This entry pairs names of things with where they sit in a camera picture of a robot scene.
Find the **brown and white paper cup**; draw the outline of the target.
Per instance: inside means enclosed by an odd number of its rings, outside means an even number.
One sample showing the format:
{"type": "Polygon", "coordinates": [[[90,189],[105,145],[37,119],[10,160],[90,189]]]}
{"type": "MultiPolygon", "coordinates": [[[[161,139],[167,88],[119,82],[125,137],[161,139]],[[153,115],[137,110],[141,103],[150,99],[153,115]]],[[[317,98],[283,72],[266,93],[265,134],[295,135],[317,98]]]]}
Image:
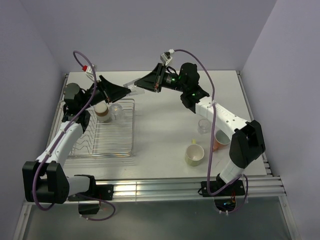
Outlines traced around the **brown and white paper cup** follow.
{"type": "Polygon", "coordinates": [[[111,113],[105,102],[100,102],[94,106],[94,112],[98,121],[106,123],[111,119],[111,113]]]}

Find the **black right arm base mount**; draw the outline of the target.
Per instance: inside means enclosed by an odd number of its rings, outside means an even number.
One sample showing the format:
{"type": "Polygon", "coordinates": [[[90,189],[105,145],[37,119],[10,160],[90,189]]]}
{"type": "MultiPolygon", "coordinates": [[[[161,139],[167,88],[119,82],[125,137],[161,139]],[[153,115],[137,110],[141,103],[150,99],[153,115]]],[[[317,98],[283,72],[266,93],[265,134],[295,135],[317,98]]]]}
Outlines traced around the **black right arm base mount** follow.
{"type": "Polygon", "coordinates": [[[200,182],[200,188],[197,193],[204,198],[226,197],[214,200],[215,207],[222,212],[234,211],[237,207],[237,197],[244,197],[244,201],[248,197],[248,188],[243,181],[237,179],[231,184],[224,184],[220,179],[209,182],[209,191],[214,194],[210,195],[206,181],[200,182]]]}

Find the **large clear glass tumbler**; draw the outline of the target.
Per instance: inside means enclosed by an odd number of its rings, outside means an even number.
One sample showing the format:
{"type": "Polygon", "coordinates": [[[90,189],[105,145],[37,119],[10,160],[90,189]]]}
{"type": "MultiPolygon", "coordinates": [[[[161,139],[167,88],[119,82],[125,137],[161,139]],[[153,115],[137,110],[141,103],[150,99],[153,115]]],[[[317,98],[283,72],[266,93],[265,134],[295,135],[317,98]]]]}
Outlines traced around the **large clear glass tumbler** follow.
{"type": "Polygon", "coordinates": [[[111,119],[118,125],[122,125],[126,121],[126,114],[123,107],[118,103],[113,103],[109,108],[111,119]]]}

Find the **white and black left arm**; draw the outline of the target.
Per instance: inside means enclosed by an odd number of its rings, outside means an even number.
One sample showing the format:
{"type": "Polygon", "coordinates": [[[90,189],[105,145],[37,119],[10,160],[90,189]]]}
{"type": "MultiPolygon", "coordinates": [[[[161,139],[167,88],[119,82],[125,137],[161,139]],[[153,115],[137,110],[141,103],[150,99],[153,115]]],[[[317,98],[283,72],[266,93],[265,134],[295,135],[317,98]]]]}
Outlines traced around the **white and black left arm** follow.
{"type": "Polygon", "coordinates": [[[127,87],[113,84],[102,75],[87,90],[69,83],[63,90],[63,117],[56,136],[47,149],[34,161],[22,167],[25,199],[37,206],[63,204],[68,197],[80,194],[86,200],[96,197],[98,188],[92,175],[67,177],[63,166],[77,140],[90,123],[88,108],[101,102],[107,104],[131,93],[127,87]]]}

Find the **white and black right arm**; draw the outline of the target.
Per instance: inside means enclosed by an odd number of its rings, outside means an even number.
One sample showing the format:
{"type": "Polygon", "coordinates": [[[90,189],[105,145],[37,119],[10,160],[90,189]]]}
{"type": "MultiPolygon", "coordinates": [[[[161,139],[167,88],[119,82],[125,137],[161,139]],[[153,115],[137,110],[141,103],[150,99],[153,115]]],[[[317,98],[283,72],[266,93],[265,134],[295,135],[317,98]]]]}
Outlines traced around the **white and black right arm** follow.
{"type": "Polygon", "coordinates": [[[218,175],[217,191],[229,194],[234,181],[244,169],[266,150],[262,127],[256,120],[248,121],[230,112],[203,90],[196,64],[184,63],[179,73],[168,72],[158,63],[153,71],[134,81],[136,87],[159,93],[163,88],[181,92],[182,104],[193,113],[211,121],[230,139],[229,162],[218,175]]]}

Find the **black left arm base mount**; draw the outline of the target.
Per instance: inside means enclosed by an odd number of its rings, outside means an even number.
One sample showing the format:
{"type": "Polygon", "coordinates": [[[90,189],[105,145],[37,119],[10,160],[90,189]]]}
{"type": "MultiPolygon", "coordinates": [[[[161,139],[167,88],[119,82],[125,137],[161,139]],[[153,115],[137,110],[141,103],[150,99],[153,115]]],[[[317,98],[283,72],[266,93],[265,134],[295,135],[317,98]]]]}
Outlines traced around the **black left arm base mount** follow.
{"type": "Polygon", "coordinates": [[[89,204],[89,203],[79,203],[78,204],[78,213],[82,218],[85,218],[88,221],[101,222],[112,218],[116,213],[116,207],[110,201],[113,199],[114,194],[114,185],[95,185],[93,189],[90,189],[86,192],[80,192],[73,195],[70,195],[67,200],[69,202],[83,202],[83,201],[96,201],[98,203],[89,204]],[[97,215],[101,210],[102,205],[108,205],[111,207],[111,212],[108,216],[104,218],[94,218],[94,215],[97,215]]]}

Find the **small clear glass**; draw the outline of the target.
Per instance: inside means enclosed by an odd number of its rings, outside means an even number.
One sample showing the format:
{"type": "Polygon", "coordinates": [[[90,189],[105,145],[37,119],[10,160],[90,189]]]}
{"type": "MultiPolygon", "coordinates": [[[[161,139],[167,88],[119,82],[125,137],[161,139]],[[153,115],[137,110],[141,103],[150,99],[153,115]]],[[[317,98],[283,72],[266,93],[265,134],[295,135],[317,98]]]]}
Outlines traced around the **small clear glass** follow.
{"type": "Polygon", "coordinates": [[[135,80],[125,83],[123,87],[130,90],[130,93],[127,94],[128,97],[142,95],[145,93],[145,90],[143,88],[135,85],[135,80]]]}
{"type": "Polygon", "coordinates": [[[211,130],[211,122],[207,119],[201,119],[198,121],[197,131],[199,134],[207,134],[211,130]]]}

